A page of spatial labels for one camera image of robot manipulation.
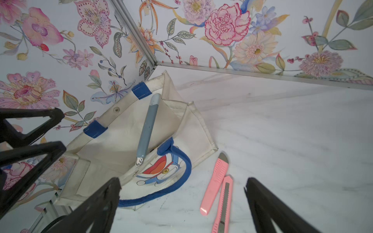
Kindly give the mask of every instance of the pink utility knife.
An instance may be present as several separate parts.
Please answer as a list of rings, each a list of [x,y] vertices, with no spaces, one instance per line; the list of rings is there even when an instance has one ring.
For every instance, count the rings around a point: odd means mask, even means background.
[[[219,207],[211,233],[228,233],[229,214],[231,213],[231,201],[233,191],[233,180],[226,176],[223,180],[220,192]]]
[[[200,207],[201,214],[206,216],[209,214],[212,204],[214,203],[217,192],[222,185],[225,174],[228,171],[228,159],[227,156],[222,152],[217,159],[215,164],[214,173],[210,180],[209,186],[207,187],[205,196],[203,197],[202,204]]]

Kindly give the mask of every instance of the black cable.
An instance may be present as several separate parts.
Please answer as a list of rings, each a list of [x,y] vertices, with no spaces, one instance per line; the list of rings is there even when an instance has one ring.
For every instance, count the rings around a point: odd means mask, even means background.
[[[51,227],[53,227],[56,223],[64,219],[67,215],[62,215],[53,220],[48,226],[46,226],[40,233],[46,233]]]

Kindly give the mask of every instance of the blue fabric tab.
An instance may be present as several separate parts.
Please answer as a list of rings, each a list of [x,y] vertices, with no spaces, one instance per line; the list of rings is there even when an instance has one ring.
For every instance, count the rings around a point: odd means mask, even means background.
[[[140,82],[139,84],[134,86],[132,88],[132,91],[139,100],[151,94],[151,91],[144,82]]]
[[[129,207],[134,205],[140,205],[145,202],[154,200],[158,197],[164,196],[166,194],[169,194],[178,188],[180,188],[189,178],[191,172],[192,172],[192,163],[189,159],[189,157],[182,152],[179,148],[173,145],[173,138],[169,138],[166,142],[164,142],[162,145],[158,147],[157,154],[160,156],[166,155],[168,153],[171,153],[173,155],[176,155],[180,157],[185,162],[185,172],[182,175],[182,177],[176,181],[173,185],[171,185],[168,188],[159,190],[158,192],[149,194],[147,196],[137,198],[137,199],[130,199],[130,200],[119,200],[118,207]]]
[[[87,127],[85,127],[85,129],[83,129],[83,132],[91,138],[97,138],[106,130],[107,127],[105,128],[104,126],[100,125],[100,123],[98,123],[96,120],[94,120]]]

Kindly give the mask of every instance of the blue bag handle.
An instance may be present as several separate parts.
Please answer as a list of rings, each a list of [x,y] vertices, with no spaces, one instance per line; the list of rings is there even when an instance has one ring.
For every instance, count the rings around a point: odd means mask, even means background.
[[[170,187],[159,190],[158,192],[155,192],[155,193],[152,193],[152,194],[149,194],[147,196],[137,198],[137,199],[119,200],[118,207],[130,207],[130,206],[134,206],[134,205],[141,205],[145,202],[154,200],[158,197],[164,196],[166,194],[169,194],[169,193],[177,190],[187,181],[187,179],[190,176],[190,173],[192,172],[192,163],[190,162],[189,157],[184,152],[182,152],[179,148],[177,148],[176,146],[173,145],[173,138],[172,137],[167,139],[166,142],[164,142],[162,145],[160,145],[158,147],[158,150],[157,150],[157,154],[159,156],[164,156],[168,153],[179,156],[185,162],[186,169],[185,169],[185,172],[182,175],[182,177],[178,181],[176,181],[173,185],[171,185]]]

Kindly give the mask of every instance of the cartoon print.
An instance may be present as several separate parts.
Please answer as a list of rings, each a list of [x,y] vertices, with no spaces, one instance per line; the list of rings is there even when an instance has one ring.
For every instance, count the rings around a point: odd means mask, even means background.
[[[145,180],[139,180],[137,185],[145,185],[155,183],[155,186],[165,182],[169,177],[174,175],[180,168],[183,160],[177,155],[168,153],[158,159],[154,164],[150,164],[151,167],[146,169],[138,178],[144,178]]]

